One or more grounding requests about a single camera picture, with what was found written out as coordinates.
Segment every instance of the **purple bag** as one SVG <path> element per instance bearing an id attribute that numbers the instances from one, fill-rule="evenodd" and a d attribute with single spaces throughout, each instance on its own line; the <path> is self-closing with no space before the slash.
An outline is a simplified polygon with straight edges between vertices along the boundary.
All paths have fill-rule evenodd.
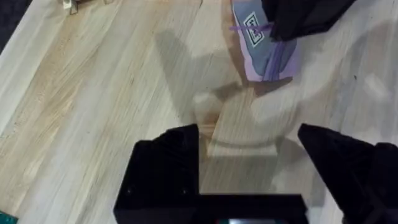
<path id="1" fill-rule="evenodd" d="M 249 81 L 276 81 L 296 75 L 297 41 L 274 42 L 261 0 L 233 0 L 244 69 Z"/>

